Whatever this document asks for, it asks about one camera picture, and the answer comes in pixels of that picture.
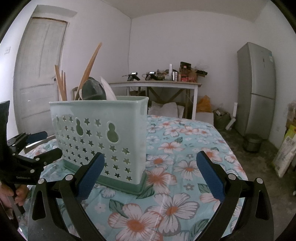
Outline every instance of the person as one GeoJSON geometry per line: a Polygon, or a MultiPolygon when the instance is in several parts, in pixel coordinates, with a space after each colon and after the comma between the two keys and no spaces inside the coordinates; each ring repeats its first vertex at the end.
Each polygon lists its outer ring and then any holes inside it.
{"type": "MultiPolygon", "coordinates": [[[[17,196],[15,197],[15,204],[18,204],[19,206],[23,206],[28,193],[29,193],[29,188],[27,187],[27,185],[20,185],[16,189],[17,196]]],[[[6,184],[0,182],[0,201],[10,219],[13,219],[13,214],[12,214],[11,203],[8,197],[13,195],[14,195],[13,190],[6,184]]]]}

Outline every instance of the tablecloth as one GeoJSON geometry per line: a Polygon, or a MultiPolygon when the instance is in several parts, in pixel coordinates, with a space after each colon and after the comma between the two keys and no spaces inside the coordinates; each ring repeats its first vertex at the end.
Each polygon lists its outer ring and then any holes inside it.
{"type": "MultiPolygon", "coordinates": [[[[27,156],[33,157],[56,147],[58,145],[54,139],[40,145],[27,156]]],[[[196,166],[196,153],[201,150],[227,173],[247,180],[235,155],[212,125],[149,115],[146,157],[148,178],[144,193],[133,196],[95,184],[82,206],[108,241],[194,240],[220,204],[196,166]]],[[[69,173],[71,171],[59,160],[48,165],[41,177],[55,181],[69,173]]],[[[20,219],[24,234],[32,193],[24,205],[26,213],[20,219]]],[[[70,233],[78,236],[61,199],[58,199],[58,204],[70,233]]],[[[240,199],[224,235],[233,230],[242,204],[243,200],[240,199]]]]}

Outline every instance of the wall outlet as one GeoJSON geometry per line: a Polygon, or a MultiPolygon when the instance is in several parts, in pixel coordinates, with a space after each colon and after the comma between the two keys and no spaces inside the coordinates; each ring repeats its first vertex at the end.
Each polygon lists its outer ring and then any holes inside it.
{"type": "Polygon", "coordinates": [[[5,52],[4,52],[4,54],[8,54],[9,52],[10,52],[10,46],[9,47],[7,47],[6,49],[5,49],[5,52]]]}

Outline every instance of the concrete floor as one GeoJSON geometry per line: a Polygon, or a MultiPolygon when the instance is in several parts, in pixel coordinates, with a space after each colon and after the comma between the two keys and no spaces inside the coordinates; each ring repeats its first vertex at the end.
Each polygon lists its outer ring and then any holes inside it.
{"type": "Polygon", "coordinates": [[[283,178],[276,175],[271,162],[277,149],[269,141],[263,141],[258,153],[250,153],[244,151],[243,137],[234,129],[220,131],[220,134],[236,155],[248,179],[253,181],[260,177],[264,180],[272,206],[276,239],[296,213],[296,197],[292,195],[295,190],[296,172],[289,169],[283,178]]]}

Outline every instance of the light green plastic basket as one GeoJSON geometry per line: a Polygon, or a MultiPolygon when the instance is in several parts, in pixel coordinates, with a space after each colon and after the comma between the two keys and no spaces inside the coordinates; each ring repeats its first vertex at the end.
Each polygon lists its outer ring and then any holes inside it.
{"type": "Polygon", "coordinates": [[[50,102],[66,168],[77,171],[97,152],[105,156],[98,183],[139,195],[146,180],[148,97],[117,96],[117,101],[50,102]]]}

